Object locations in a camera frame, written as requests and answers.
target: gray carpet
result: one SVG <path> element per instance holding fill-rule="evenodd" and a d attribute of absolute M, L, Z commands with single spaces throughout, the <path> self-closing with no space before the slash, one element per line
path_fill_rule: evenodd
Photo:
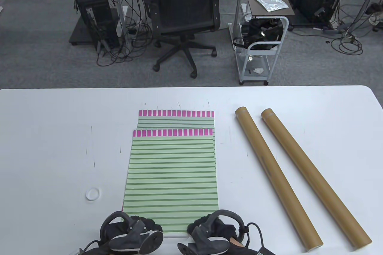
<path fill-rule="evenodd" d="M 220 0 L 222 13 L 234 13 L 236 0 Z M 342 0 L 342 4 L 362 4 L 364 0 Z M 71 46 L 68 39 L 79 15 L 74 0 L 0 0 L 0 88 L 74 87 L 180 87 L 237 86 L 227 22 L 233 15 L 221 16 L 222 30 L 197 35 L 200 42 L 213 43 L 218 57 L 208 51 L 192 50 L 198 77 L 189 77 L 186 57 L 173 56 L 155 73 L 152 65 L 169 47 L 148 47 L 132 62 L 107 68 L 96 65 L 91 46 Z M 345 7 L 356 15 L 357 7 Z M 314 30 L 294 30 L 319 34 Z M 357 31 L 363 35 L 368 29 Z M 275 68 L 271 85 L 366 85 L 383 103 L 383 32 L 371 32 L 360 39 L 363 54 L 352 57 L 337 53 L 327 39 L 288 33 Z M 100 63 L 107 64 L 108 58 Z"/>

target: cardboard tube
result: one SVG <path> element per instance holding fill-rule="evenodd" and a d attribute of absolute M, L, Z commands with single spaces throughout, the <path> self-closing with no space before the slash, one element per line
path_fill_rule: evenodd
<path fill-rule="evenodd" d="M 293 136 L 288 132 L 272 109 L 266 109 L 261 114 L 263 120 L 278 139 L 280 144 L 291 157 L 295 165 L 301 171 L 312 189 L 319 196 L 327 210 L 334 217 L 335 221 L 342 228 L 350 242 L 356 248 L 371 243 L 367 233 L 359 225 L 344 203 L 336 195 L 331 186 L 317 170 L 310 158 L 301 149 Z"/>
<path fill-rule="evenodd" d="M 260 163 L 286 209 L 286 212 L 297 230 L 306 250 L 309 251 L 322 246 L 322 240 L 308 218 L 301 203 L 297 199 L 297 196 L 280 169 L 249 112 L 243 106 L 237 109 L 235 114 L 237 115 L 237 119 L 241 124 L 243 131 L 253 146 Z"/>

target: white metal cart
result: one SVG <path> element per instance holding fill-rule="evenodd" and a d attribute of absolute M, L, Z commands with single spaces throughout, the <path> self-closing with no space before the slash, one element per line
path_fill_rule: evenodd
<path fill-rule="evenodd" d="M 245 21 L 245 17 L 251 15 L 251 12 L 242 15 L 240 23 Z M 288 19 L 284 16 L 260 16 L 257 19 L 280 19 L 283 24 L 283 34 L 280 41 L 276 42 L 255 42 L 252 43 L 247 49 L 235 47 L 235 59 L 238 67 L 239 84 L 243 85 L 245 80 L 263 80 L 264 85 L 268 85 L 274 71 L 278 56 L 282 48 L 283 40 L 288 28 Z M 242 35 L 239 32 L 240 38 L 236 43 L 243 45 Z M 256 45 L 276 45 L 270 50 L 252 50 Z M 274 56 L 274 61 L 270 66 L 267 56 Z M 255 69 L 262 68 L 261 73 L 255 72 Z"/>

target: striped paper sheet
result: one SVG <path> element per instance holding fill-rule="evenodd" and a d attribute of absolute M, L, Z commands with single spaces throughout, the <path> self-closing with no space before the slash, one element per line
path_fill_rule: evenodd
<path fill-rule="evenodd" d="M 164 232 L 218 209 L 214 112 L 142 110 L 133 132 L 123 210 Z"/>
<path fill-rule="evenodd" d="M 214 115 L 205 110 L 140 110 L 137 129 L 212 128 L 215 151 Z"/>

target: silver package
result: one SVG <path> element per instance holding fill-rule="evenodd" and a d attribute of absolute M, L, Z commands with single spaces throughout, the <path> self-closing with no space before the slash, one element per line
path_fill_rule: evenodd
<path fill-rule="evenodd" d="M 267 12 L 277 11 L 280 9 L 288 8 L 282 0 L 257 0 L 267 10 Z"/>

